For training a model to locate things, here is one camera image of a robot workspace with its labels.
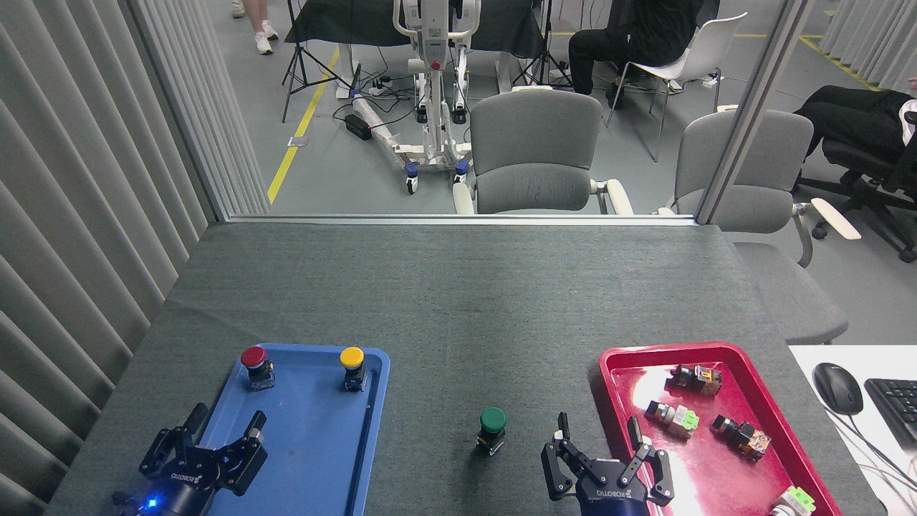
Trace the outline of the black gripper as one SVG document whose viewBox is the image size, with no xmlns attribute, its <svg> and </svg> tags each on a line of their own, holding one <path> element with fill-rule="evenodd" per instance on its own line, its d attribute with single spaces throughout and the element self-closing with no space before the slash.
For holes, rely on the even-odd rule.
<svg viewBox="0 0 917 516">
<path fill-rule="evenodd" d="M 140 502 L 141 515 L 203 515 L 220 489 L 237 497 L 248 491 L 268 457 L 261 443 L 267 421 L 263 411 L 254 412 L 242 437 L 210 451 L 213 464 L 165 467 L 171 455 L 186 460 L 207 415 L 207 405 L 197 403 L 183 425 L 160 430 L 154 437 L 140 462 L 140 473 L 152 481 Z"/>
<path fill-rule="evenodd" d="M 582 515 L 648 515 L 646 502 L 665 507 L 674 499 L 669 453 L 656 449 L 642 434 L 638 418 L 628 419 L 633 458 L 619 474 L 619 484 L 615 478 L 607 483 L 607 476 L 600 472 L 598 462 L 571 443 L 566 412 L 560 412 L 557 425 L 559 428 L 541 451 L 548 497 L 553 502 L 576 496 Z M 651 487 L 646 487 L 638 478 L 638 468 L 643 464 L 649 464 L 652 469 Z"/>
</svg>

